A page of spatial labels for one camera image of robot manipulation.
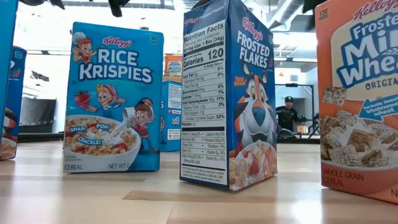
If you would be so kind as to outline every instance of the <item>ceiling light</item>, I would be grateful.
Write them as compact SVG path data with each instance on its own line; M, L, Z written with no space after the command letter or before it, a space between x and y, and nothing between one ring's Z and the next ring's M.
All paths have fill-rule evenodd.
M27 50L27 54L42 54L41 50Z
M287 60L287 58L275 57L274 60L278 62L284 62Z
M70 52L68 51L54 51L54 50L50 50L49 54L51 55L70 55Z
M317 63L318 60L316 58L293 58L294 62L314 62Z

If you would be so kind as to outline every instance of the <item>baseball cap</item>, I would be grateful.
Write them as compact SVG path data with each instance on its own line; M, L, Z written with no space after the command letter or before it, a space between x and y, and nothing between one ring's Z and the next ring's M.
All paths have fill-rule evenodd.
M291 97L291 96L286 96L286 97L285 97L285 102L293 102L293 97Z

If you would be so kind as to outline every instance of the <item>shredded wheat biscuit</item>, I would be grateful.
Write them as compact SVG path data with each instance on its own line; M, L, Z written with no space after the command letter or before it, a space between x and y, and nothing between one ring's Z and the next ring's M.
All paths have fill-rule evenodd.
M328 149L334 149L337 147L341 147L341 143L339 139L341 138L341 134L343 134L344 130L341 127L333 128L326 136L324 140L324 144Z
M348 144L353 145L357 152L364 152L372 147L375 138L373 134L367 131L354 129L349 137Z
M339 119L326 115L320 121L321 136L326 136L331 129L335 127L341 127L344 129L344 126Z
M328 148L321 140L321 159L323 160L330 160Z
M386 132L380 137L381 144L391 144L388 149L398 151L398 132Z
M363 119L363 120L364 120L364 122L367 125L370 125L370 124L382 124L382 122L380 122L380 121L374 121L374 120L369 120L369 119Z
M336 113L337 118L349 118L352 115L353 115L352 113L345 110L338 110Z
M343 106L346 97L346 88L329 86L323 91L322 102Z
M375 132L378 137L382 136L385 133L391 133L395 131L394 128L388 127L384 123L369 124L368 127L371 128L371 130Z
M380 149L372 150L362 157L361 162L367 167L386 166L389 158Z
M347 145L328 151L332 162L346 166L360 166L361 160L354 146Z

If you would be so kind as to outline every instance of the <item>wooden table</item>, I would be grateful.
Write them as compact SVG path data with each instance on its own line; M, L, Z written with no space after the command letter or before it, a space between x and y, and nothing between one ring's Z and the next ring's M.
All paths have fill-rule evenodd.
M178 153L147 173L62 174L62 143L0 162L1 224L398 223L398 207L320 185L317 145L279 144L277 177L232 194L178 180Z

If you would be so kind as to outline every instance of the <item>nutrition facts label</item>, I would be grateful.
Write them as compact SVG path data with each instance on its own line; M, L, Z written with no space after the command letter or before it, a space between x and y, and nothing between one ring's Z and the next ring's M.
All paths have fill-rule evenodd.
M184 36L181 176L226 185L225 21Z

